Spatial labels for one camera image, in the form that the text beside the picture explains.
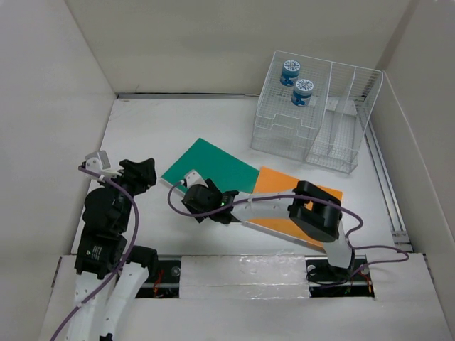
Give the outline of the green notebook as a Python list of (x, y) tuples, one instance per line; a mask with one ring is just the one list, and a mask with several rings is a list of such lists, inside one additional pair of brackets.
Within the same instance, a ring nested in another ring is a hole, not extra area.
[(238, 190), (251, 193), (257, 182), (259, 170), (211, 144), (197, 139), (161, 176), (173, 185), (191, 170), (204, 180), (212, 180), (222, 191)]

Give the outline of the blue white jar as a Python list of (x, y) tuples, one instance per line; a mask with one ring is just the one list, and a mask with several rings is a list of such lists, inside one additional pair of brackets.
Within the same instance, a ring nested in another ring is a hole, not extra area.
[(286, 60), (282, 64), (280, 83), (284, 86), (291, 87), (298, 79), (301, 64), (297, 60)]
[(309, 104), (314, 90), (314, 83), (308, 79), (298, 79), (294, 83), (291, 96), (291, 102), (298, 106), (304, 107)]

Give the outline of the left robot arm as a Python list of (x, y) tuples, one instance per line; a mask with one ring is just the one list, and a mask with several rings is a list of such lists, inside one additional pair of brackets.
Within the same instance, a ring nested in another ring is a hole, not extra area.
[(120, 162), (112, 169), (104, 151), (86, 157), (79, 171), (99, 183), (84, 201), (75, 259), (74, 307), (59, 325), (66, 340), (118, 340), (141, 286), (158, 275), (155, 249), (136, 245), (124, 233), (133, 217), (139, 222), (134, 200), (156, 184), (152, 158)]

